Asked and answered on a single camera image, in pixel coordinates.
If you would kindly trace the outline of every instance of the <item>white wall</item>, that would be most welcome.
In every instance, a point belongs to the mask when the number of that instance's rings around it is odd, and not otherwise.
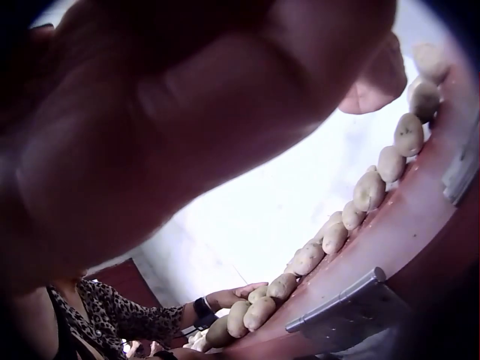
[[[50,9],[37,23],[57,25],[71,2]],[[417,75],[409,58],[411,45],[442,43],[444,31],[411,0],[400,0],[394,31],[410,82]],[[403,94],[373,114],[335,112],[283,155],[184,208],[140,246],[135,262],[144,276],[156,274],[158,293],[170,297],[163,301],[172,304],[271,281],[328,216],[351,199],[357,179],[392,143],[396,123],[406,111]]]

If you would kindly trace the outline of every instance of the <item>finger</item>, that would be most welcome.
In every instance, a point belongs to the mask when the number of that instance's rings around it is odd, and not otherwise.
[[[198,195],[304,139],[337,107],[394,13],[394,1],[278,0],[263,26],[211,33],[199,51],[181,47],[168,64],[164,49],[151,51],[165,36],[152,24],[145,38],[110,32],[117,37],[105,43],[121,44],[118,54],[69,76],[36,112],[36,126],[50,126],[24,149],[16,176],[42,246],[12,273],[42,269],[46,281],[125,253]],[[114,16],[103,20],[102,30],[120,31]],[[78,45],[93,48],[69,52],[75,61],[101,49],[97,33],[80,33]]]
[[[247,286],[236,289],[235,295],[237,295],[239,298],[246,299],[248,298],[248,295],[255,289],[259,288],[260,286],[267,286],[267,285],[268,285],[267,282],[249,284]]]

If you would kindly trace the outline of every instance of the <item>wrist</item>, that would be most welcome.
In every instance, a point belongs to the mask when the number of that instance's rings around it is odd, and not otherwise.
[[[215,293],[205,296],[205,301],[207,303],[207,306],[210,308],[210,310],[212,310],[213,313],[216,313],[222,309],[222,307],[218,303],[218,300],[216,299]]]

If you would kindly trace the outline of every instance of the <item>hand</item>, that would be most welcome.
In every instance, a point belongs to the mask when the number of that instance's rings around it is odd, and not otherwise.
[[[406,86],[407,75],[400,43],[390,32],[338,108],[348,114],[378,111],[402,95]]]
[[[140,345],[141,345],[141,342],[140,342],[140,341],[134,340],[134,341],[132,341],[132,346],[131,346],[131,348],[137,350],[137,349],[140,347]]]
[[[206,360],[210,359],[211,355],[204,354],[188,348],[178,348],[170,350],[178,360]]]
[[[153,354],[161,350],[163,350],[163,346],[161,346],[156,341],[152,341],[152,343],[150,344],[150,356],[153,356]]]
[[[268,283],[256,283],[241,288],[217,291],[207,295],[206,298],[212,310],[217,312],[220,309],[230,309],[234,303],[247,299],[252,291],[265,285]]]
[[[394,17],[393,0],[78,0],[0,69],[5,291],[127,252],[304,139]]]

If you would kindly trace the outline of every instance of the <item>woman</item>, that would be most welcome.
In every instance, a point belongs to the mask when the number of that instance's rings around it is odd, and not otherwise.
[[[170,349],[173,337],[208,315],[201,313],[198,303],[205,302],[209,308],[207,312],[213,315],[220,309],[229,309],[235,302],[246,299],[257,287],[268,284],[250,284],[214,292],[183,306],[147,308],[122,297],[109,285],[83,279],[85,275],[86,271],[74,278],[53,281],[48,290],[66,314],[71,332],[107,360],[127,359],[122,339],[154,340],[163,348]]]
[[[24,11],[10,6],[2,24],[13,9]],[[349,88],[352,112],[400,94],[403,66],[390,87],[375,66],[395,11],[394,0],[79,0],[58,29],[26,35],[1,69],[4,357],[89,359],[45,284],[134,248],[288,150]]]

